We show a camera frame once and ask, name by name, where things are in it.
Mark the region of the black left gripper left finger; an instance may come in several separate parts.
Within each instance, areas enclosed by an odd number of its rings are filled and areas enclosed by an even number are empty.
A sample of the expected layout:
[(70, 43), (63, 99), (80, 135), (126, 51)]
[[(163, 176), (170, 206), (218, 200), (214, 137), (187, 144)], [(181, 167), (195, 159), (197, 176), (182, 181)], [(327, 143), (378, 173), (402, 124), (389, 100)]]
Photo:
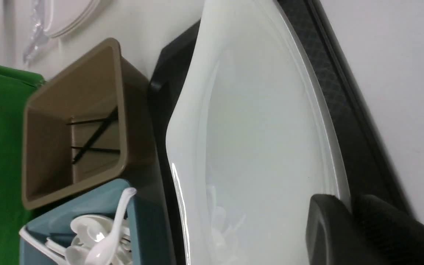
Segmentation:
[(335, 196), (310, 199), (306, 246), (311, 265), (384, 265), (346, 206)]

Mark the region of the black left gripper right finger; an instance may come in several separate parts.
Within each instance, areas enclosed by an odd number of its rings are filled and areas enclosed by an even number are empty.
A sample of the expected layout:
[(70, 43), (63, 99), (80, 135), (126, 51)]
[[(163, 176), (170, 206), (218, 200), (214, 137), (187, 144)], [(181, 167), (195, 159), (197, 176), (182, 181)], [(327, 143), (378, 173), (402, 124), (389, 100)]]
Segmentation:
[(374, 195), (356, 198), (365, 238), (390, 265), (424, 265), (424, 225)]

